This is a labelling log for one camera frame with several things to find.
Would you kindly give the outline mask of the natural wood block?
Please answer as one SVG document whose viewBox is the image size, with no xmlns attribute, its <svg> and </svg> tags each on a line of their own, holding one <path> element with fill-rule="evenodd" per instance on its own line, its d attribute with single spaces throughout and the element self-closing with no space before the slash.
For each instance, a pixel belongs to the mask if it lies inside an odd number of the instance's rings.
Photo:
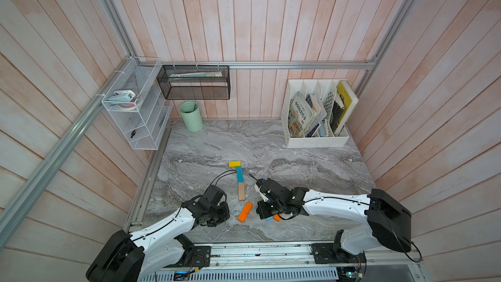
<svg viewBox="0 0 501 282">
<path fill-rule="evenodd" d="M 246 199 L 245 187 L 246 187 L 245 182 L 238 182 L 237 183 L 237 191 L 238 191 L 239 201 L 245 201 L 245 199 Z"/>
</svg>

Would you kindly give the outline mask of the teal block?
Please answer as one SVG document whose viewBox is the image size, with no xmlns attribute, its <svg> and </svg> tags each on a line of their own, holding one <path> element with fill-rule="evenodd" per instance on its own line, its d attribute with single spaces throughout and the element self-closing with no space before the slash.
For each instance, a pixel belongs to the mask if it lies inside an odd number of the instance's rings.
<svg viewBox="0 0 501 282">
<path fill-rule="evenodd" d="M 240 183 L 244 183 L 245 180 L 244 180 L 244 177 L 243 177 L 243 169 L 238 166 L 235 168 L 235 171 L 236 171 L 236 176 L 237 176 L 237 182 L 240 184 Z"/>
</svg>

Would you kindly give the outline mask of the short yellow block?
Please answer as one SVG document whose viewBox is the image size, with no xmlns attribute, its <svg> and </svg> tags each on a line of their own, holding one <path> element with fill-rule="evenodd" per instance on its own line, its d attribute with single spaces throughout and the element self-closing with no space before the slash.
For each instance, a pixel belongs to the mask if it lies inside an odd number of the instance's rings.
<svg viewBox="0 0 501 282">
<path fill-rule="evenodd" d="M 229 168 L 241 167 L 241 161 L 229 161 L 228 162 L 228 167 Z"/>
</svg>

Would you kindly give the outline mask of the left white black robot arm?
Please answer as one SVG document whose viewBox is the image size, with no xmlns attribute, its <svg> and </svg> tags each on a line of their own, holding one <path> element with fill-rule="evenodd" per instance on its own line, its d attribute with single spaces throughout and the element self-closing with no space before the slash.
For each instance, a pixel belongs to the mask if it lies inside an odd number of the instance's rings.
<svg viewBox="0 0 501 282">
<path fill-rule="evenodd" d="M 167 265 L 174 265 L 190 248 L 183 235 L 197 226 L 216 227 L 230 216 L 227 202 L 197 196 L 173 214 L 148 228 L 115 232 L 86 272 L 88 281 L 139 281 Z"/>
</svg>

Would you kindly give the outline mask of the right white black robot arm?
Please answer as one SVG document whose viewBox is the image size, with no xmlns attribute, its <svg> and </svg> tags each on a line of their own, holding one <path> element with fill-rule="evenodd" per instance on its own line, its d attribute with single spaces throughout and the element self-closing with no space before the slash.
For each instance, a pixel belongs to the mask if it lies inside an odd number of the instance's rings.
<svg viewBox="0 0 501 282">
<path fill-rule="evenodd" d="M 261 219 L 327 215 L 358 222 L 355 228 L 337 231 L 326 252 L 335 262 L 348 262 L 378 247 L 404 254 L 412 250 L 411 213 L 381 189 L 362 195 L 338 195 L 306 187 L 288 189 L 274 180 L 263 180 L 254 188 L 262 199 L 257 206 Z"/>
</svg>

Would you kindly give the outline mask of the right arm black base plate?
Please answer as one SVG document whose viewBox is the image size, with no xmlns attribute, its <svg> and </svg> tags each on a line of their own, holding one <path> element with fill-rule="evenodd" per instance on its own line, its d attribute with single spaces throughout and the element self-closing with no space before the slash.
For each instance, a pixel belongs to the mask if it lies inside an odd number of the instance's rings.
<svg viewBox="0 0 501 282">
<path fill-rule="evenodd" d="M 330 264 L 365 264 L 365 253 L 352 255 L 334 243 L 317 243 L 311 244 L 311 254 L 314 257 L 314 262 L 317 265 Z"/>
</svg>

